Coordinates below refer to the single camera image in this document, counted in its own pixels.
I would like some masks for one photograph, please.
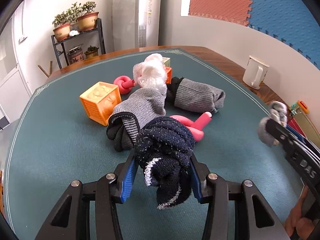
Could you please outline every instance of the metal shelf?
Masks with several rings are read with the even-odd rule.
[[[64,57],[65,57],[65,60],[66,60],[66,63],[67,65],[69,66],[69,61],[68,61],[68,57],[67,57],[67,52],[66,52],[66,49],[64,47],[64,43],[66,41],[70,41],[72,40],[74,37],[79,37],[79,36],[82,36],[84,34],[87,34],[87,33],[92,33],[92,32],[98,32],[98,35],[99,35],[99,41],[100,41],[100,48],[101,48],[101,53],[102,54],[105,54],[106,53],[106,48],[105,48],[105,45],[104,45],[104,38],[103,38],[103,32],[102,32],[102,24],[101,24],[101,19],[98,18],[97,19],[97,27],[93,30],[89,30],[89,31],[86,31],[86,32],[81,32],[79,35],[76,35],[76,36],[73,36],[73,37],[70,37],[70,38],[67,38],[63,41],[58,41],[56,42],[55,38],[54,38],[54,35],[51,35],[51,40],[52,40],[52,45],[53,45],[53,50],[54,50],[54,53],[56,55],[56,58],[57,58],[57,62],[58,62],[58,65],[59,65],[59,68],[62,69],[62,66],[61,66],[61,62],[60,62],[60,59],[59,59],[59,56],[61,56],[62,54],[64,54]],[[62,51],[59,51],[57,50],[57,45],[61,44],[62,46]]]

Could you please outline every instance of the white plastic bag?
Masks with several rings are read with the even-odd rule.
[[[162,63],[162,56],[158,53],[151,54],[144,62],[133,67],[133,79],[143,88],[156,88],[161,94],[167,94],[165,81],[167,74]]]

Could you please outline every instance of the air conditioner unit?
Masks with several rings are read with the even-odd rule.
[[[112,0],[115,50],[157,46],[161,0]]]

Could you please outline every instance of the pink rubber toy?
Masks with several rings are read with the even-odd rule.
[[[203,139],[204,132],[202,129],[211,121],[212,114],[205,112],[194,122],[182,115],[172,115],[170,117],[185,125],[192,133],[195,141],[198,142]]]
[[[134,80],[128,76],[117,77],[113,83],[118,85],[121,95],[128,94],[134,87]]]

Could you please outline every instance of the wooden table edge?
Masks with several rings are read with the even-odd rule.
[[[202,60],[209,62],[214,65],[224,73],[232,76],[238,82],[240,82],[243,86],[249,89],[251,92],[256,94],[261,100],[263,100],[266,104],[269,104],[271,101],[276,100],[285,103],[273,90],[271,90],[266,84],[262,84],[259,90],[253,89],[245,84],[242,80],[245,69],[239,66],[237,63],[231,61],[230,59],[210,50],[206,47],[198,47],[198,46],[152,46],[152,47],[144,47],[144,48],[134,48],[134,49],[125,49],[119,50],[115,52],[110,52],[107,54],[99,55],[96,57],[92,57],[89,59],[85,59],[83,61],[71,64],[65,68],[57,70],[52,73],[52,75],[47,79],[46,83],[49,83],[60,76],[65,75],[71,71],[74,71],[78,68],[84,67],[89,64],[93,64],[95,62],[105,60],[112,57],[117,57],[127,53],[133,52],[143,52],[154,49],[183,49],[194,56],[199,57]]]

